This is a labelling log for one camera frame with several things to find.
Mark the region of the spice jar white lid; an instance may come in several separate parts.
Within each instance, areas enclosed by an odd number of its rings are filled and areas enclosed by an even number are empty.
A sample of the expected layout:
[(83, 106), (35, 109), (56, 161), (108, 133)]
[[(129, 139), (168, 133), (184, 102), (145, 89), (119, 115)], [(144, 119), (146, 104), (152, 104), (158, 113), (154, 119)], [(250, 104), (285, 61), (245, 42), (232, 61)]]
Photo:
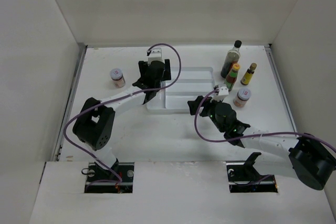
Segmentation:
[(119, 68), (114, 68), (110, 71), (110, 77), (117, 88), (122, 88), (125, 86), (125, 79), (123, 72)]
[(241, 88), (238, 90), (233, 100), (233, 103), (235, 106), (242, 108), (245, 106), (250, 97), (251, 97), (251, 91), (248, 88)]

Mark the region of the red chili sauce bottle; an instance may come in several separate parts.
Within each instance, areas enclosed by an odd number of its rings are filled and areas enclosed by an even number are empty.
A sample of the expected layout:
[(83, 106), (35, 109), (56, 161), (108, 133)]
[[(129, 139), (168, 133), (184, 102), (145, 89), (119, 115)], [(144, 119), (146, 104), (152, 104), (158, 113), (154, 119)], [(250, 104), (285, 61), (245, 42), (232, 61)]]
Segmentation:
[(238, 77), (238, 72), (240, 70), (240, 64), (235, 63), (233, 64), (232, 68), (230, 69), (229, 73), (227, 74), (224, 84), (228, 88), (228, 91), (231, 92), (231, 90), (234, 87), (234, 84)]

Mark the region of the small yellow label bottle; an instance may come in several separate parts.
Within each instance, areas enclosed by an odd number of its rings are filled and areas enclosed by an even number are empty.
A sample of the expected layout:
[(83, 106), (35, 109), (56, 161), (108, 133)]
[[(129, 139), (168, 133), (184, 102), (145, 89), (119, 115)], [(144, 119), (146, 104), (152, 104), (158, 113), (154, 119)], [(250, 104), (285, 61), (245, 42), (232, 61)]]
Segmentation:
[(255, 73), (255, 70), (257, 68), (257, 64), (256, 63), (252, 63), (250, 65), (250, 67), (247, 69), (247, 71), (245, 72), (244, 76), (242, 77), (241, 79), (241, 84), (244, 85), (244, 86), (247, 86), (249, 85), (252, 77), (253, 77), (253, 74)]

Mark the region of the tall dark sauce bottle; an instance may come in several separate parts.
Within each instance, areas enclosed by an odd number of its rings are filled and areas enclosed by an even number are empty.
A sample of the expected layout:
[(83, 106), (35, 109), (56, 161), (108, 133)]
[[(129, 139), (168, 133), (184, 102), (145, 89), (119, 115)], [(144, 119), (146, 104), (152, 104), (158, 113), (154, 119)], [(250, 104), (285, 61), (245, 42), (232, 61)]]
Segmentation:
[(222, 78), (226, 78), (233, 64), (238, 63), (240, 59), (239, 50), (240, 50), (241, 45), (242, 45), (242, 41), (236, 40), (233, 48), (227, 52), (227, 55), (224, 60), (224, 64), (222, 66), (222, 70), (220, 72), (220, 75)]

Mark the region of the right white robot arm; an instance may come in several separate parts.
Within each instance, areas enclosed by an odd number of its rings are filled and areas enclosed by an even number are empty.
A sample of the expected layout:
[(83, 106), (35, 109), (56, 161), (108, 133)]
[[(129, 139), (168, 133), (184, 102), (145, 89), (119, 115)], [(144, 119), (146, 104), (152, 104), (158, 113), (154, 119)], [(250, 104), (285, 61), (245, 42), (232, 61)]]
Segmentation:
[(212, 98), (198, 96), (188, 101), (190, 115), (209, 118), (223, 134), (222, 143), (245, 149), (254, 149), (245, 161), (244, 175), (257, 179), (264, 170), (272, 167), (284, 176), (299, 179), (315, 190), (324, 189), (331, 174), (335, 172), (335, 147), (308, 133), (266, 133), (237, 119), (230, 104)]

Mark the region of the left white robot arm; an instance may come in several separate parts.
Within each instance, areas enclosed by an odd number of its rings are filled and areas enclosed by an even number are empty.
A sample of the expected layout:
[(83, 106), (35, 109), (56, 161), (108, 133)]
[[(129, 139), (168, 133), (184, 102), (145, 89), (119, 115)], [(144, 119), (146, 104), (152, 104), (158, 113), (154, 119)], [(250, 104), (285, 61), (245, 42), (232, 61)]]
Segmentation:
[(97, 157), (100, 175), (106, 181), (113, 181), (118, 175), (117, 158), (106, 145), (111, 137), (114, 119), (122, 113), (152, 100), (162, 82), (171, 80), (170, 61), (154, 60), (151, 63), (139, 61), (140, 78), (124, 92), (112, 96), (113, 102), (107, 104), (108, 98), (97, 100), (88, 98), (73, 125), (73, 134), (86, 144)]

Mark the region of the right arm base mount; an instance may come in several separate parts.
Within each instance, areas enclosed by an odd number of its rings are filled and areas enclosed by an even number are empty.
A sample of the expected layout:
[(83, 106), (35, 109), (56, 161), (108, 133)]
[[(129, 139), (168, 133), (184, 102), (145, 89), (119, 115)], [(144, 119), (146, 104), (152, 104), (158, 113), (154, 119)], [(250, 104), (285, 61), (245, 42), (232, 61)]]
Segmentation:
[(231, 193), (277, 193), (274, 175), (261, 175), (254, 168), (260, 152), (253, 152), (245, 161), (226, 163), (229, 191)]

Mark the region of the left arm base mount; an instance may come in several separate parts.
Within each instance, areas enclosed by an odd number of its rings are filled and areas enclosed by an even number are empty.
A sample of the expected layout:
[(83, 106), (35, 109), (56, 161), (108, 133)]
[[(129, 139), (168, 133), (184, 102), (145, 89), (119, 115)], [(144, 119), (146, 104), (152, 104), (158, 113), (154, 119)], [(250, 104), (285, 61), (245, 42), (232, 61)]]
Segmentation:
[(131, 194), (133, 192), (134, 163), (117, 163), (112, 169), (119, 178), (96, 163), (89, 163), (81, 173), (86, 177), (87, 194)]

